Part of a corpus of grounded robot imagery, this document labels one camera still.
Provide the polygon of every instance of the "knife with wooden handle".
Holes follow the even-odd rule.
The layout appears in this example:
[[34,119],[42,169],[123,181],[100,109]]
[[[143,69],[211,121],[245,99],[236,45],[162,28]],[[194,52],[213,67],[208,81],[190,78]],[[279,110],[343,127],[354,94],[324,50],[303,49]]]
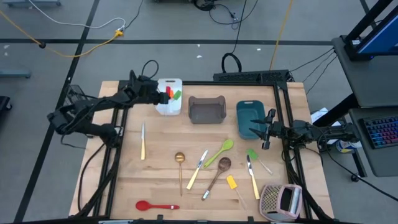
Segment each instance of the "knife with wooden handle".
[[253,191],[254,191],[254,196],[257,200],[260,199],[260,195],[259,195],[259,190],[257,188],[257,184],[256,184],[256,180],[254,178],[254,174],[253,174],[253,170],[251,167],[251,161],[250,161],[250,156],[247,156],[247,160],[248,160],[248,168],[249,168],[249,174],[251,176],[251,182],[253,183]]
[[206,157],[206,155],[207,155],[207,152],[208,152],[208,150],[206,150],[206,151],[203,153],[203,155],[201,156],[200,161],[199,161],[199,163],[198,163],[198,165],[197,165],[197,169],[196,169],[195,173],[193,174],[193,176],[191,177],[191,180],[189,181],[189,183],[188,183],[188,185],[187,185],[187,189],[188,189],[188,190],[191,190],[192,185],[193,185],[193,183],[194,183],[194,181],[195,181],[195,179],[196,179],[196,177],[197,177],[197,175],[198,175],[199,169],[200,169],[201,165],[203,164],[203,161],[205,160],[205,157]]
[[145,160],[145,122],[141,128],[141,160]]

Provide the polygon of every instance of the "wooden table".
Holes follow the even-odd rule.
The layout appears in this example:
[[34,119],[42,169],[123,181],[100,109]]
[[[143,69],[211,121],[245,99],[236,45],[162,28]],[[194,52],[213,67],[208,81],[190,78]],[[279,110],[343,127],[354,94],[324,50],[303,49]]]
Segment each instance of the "wooden table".
[[[99,96],[111,96],[116,93],[118,82],[103,82]],[[288,83],[289,96],[294,119],[310,121],[307,98],[302,83]],[[227,117],[222,124],[192,124],[188,117],[188,98],[211,98],[223,95],[226,98]],[[287,184],[285,163],[281,159],[282,141],[271,138],[271,148],[261,149],[261,141],[245,141],[238,135],[236,121],[236,103],[241,100],[259,100],[266,112],[276,108],[273,87],[270,86],[184,86],[183,108],[178,116],[161,116],[153,105],[135,105],[129,110],[118,178],[111,218],[114,219],[156,219],[163,214],[165,220],[230,220],[246,221],[253,216],[255,221],[266,220],[259,214],[259,201],[254,198],[251,177],[246,165],[246,149],[253,148],[261,160],[273,171],[268,174],[257,161],[253,161],[253,171],[261,191],[265,184]],[[280,100],[287,121],[283,94]],[[112,110],[95,113],[96,124],[110,123]],[[146,123],[146,160],[140,160],[141,125]],[[209,150],[206,159],[217,152],[226,139],[232,139],[234,146],[223,152],[221,157],[229,157],[232,166],[221,174],[205,201],[201,201],[206,188],[216,174],[218,159],[211,166],[199,171],[191,190],[187,186],[194,173],[197,162],[205,150]],[[100,138],[89,139],[82,167],[94,151],[101,145]],[[309,148],[317,150],[315,144]],[[185,154],[183,167],[183,196],[180,196],[178,163],[174,161],[176,152]],[[330,198],[326,186],[321,160],[318,154],[301,150],[302,164],[307,188],[326,214],[333,216]],[[83,177],[82,202],[84,205],[98,186],[103,163],[104,149],[90,162]],[[227,184],[227,175],[233,175],[238,184],[239,193],[248,205],[245,211],[239,197]],[[70,214],[77,210],[77,189]],[[153,204],[175,204],[180,210],[151,209],[140,212],[136,202],[147,200]]]

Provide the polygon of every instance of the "red plastic spoon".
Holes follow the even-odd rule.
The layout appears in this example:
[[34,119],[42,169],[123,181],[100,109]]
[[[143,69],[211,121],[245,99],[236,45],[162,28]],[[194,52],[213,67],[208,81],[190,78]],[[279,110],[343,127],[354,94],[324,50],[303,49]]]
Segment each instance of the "red plastic spoon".
[[178,205],[151,205],[147,201],[139,201],[136,203],[136,208],[140,211],[146,211],[150,208],[165,208],[165,209],[179,209]]

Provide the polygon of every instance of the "green spoon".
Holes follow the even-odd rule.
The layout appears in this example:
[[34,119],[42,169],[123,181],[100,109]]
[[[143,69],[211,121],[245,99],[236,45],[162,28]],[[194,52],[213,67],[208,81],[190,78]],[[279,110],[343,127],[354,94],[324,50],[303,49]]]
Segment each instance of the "green spoon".
[[230,150],[232,146],[234,146],[234,142],[230,139],[226,140],[223,143],[223,147],[221,147],[221,149],[212,158],[207,160],[207,162],[205,163],[205,165],[203,165],[203,167],[206,168],[210,166],[210,164],[217,158],[218,155],[220,155],[223,151]]

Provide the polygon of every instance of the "green object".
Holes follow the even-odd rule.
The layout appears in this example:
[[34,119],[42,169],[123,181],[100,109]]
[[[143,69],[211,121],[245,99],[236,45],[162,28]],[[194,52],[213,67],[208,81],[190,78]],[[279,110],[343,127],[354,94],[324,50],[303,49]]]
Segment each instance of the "green object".
[[250,156],[250,159],[256,160],[259,156],[257,155],[256,152],[254,152],[253,149],[248,149],[246,150],[246,153]]
[[234,146],[234,141],[228,139],[223,143],[223,147],[221,147],[221,149],[209,160],[207,160],[207,162],[205,163],[205,165],[203,165],[204,168],[210,166],[210,164],[217,158],[218,155],[220,155],[223,151],[227,151],[230,150],[232,148],[232,146]]
[[181,97],[181,91],[180,91],[180,90],[177,90],[177,91],[174,93],[173,99],[178,100],[180,97]]

